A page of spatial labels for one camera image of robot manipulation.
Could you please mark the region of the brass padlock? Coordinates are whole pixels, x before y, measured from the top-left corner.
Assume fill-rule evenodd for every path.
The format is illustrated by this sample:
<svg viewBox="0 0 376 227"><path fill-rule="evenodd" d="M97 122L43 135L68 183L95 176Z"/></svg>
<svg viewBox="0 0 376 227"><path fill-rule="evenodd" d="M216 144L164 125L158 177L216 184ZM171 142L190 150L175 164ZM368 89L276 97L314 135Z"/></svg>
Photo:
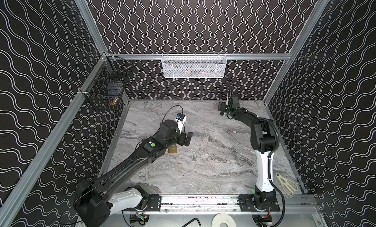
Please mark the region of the brass padlock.
<svg viewBox="0 0 376 227"><path fill-rule="evenodd" d="M178 147L177 147L177 145L173 145L170 148L168 148L168 153L169 154L178 153Z"/></svg>

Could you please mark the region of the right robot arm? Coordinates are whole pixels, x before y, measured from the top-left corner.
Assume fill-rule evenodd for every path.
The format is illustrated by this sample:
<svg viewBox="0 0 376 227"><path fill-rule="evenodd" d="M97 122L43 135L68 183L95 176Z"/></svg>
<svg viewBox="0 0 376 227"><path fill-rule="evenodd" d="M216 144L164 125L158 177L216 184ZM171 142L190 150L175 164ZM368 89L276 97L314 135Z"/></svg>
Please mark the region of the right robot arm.
<svg viewBox="0 0 376 227"><path fill-rule="evenodd" d="M251 129L250 143L256 151L257 182L252 198L252 206L258 211L280 211L277 201L277 188L273 183L272 164L274 152L280 145L278 130L270 119L240 107L237 96L228 97L218 104L221 116L242 122Z"/></svg>

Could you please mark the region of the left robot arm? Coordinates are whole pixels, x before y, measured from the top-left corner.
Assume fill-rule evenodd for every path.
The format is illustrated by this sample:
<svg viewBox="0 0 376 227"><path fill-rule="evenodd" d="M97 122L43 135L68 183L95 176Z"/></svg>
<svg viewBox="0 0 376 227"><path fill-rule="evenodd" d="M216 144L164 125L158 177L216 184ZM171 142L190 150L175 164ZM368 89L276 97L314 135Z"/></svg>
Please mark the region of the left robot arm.
<svg viewBox="0 0 376 227"><path fill-rule="evenodd" d="M135 208L143 200L143 194L136 188L117 193L119 186L143 168L149 166L166 150L176 144L189 146L192 132L184 133L184 122L165 120L150 137L143 139L134 152L115 168L94 181L78 183L72 207L87 227L101 226L110 215L124 209Z"/></svg>

